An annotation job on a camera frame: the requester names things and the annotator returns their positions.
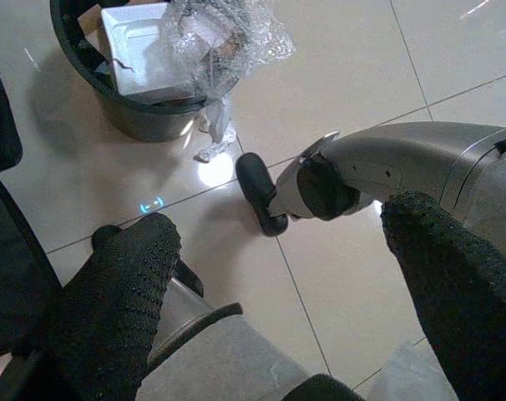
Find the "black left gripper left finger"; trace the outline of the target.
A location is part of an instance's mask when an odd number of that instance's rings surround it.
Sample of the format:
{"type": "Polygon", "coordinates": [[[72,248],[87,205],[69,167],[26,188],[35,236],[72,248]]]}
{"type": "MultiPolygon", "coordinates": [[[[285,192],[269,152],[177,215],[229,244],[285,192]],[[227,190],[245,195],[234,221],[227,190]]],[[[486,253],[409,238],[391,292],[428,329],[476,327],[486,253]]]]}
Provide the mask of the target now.
{"type": "Polygon", "coordinates": [[[20,349],[43,359],[20,400],[133,400],[157,333],[180,235],[153,213],[96,247],[20,349]]]}

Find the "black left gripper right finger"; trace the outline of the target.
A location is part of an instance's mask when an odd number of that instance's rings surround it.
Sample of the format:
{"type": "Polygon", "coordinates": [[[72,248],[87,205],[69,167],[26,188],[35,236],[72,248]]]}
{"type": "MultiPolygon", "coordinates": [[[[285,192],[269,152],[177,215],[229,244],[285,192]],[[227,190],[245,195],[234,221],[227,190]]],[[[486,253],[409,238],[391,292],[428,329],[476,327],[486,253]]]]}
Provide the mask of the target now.
{"type": "Polygon", "coordinates": [[[393,195],[382,229],[460,400],[506,400],[506,256],[430,196],[393,195]]]}

